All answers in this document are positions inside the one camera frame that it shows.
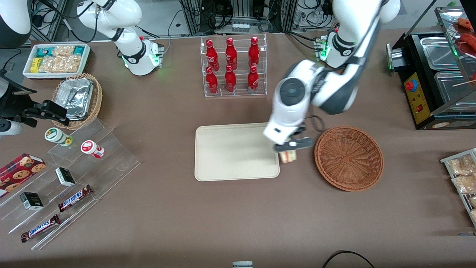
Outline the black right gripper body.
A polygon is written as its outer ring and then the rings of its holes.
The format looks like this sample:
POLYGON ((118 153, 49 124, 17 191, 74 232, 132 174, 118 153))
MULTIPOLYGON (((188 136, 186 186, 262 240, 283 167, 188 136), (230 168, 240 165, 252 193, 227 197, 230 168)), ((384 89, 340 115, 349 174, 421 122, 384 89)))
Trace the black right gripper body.
POLYGON ((29 91, 18 85, 1 85, 1 126, 12 127, 13 122, 28 124, 22 114, 29 108, 29 91))

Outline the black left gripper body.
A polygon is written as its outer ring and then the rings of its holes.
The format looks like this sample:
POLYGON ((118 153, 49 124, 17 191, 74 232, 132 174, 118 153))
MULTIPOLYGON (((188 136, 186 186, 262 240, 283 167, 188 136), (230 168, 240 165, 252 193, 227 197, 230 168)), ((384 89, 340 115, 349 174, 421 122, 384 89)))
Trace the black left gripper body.
POLYGON ((286 139, 285 142, 296 142, 296 139, 304 138, 303 132, 306 131, 306 125, 301 124, 297 129, 286 139))

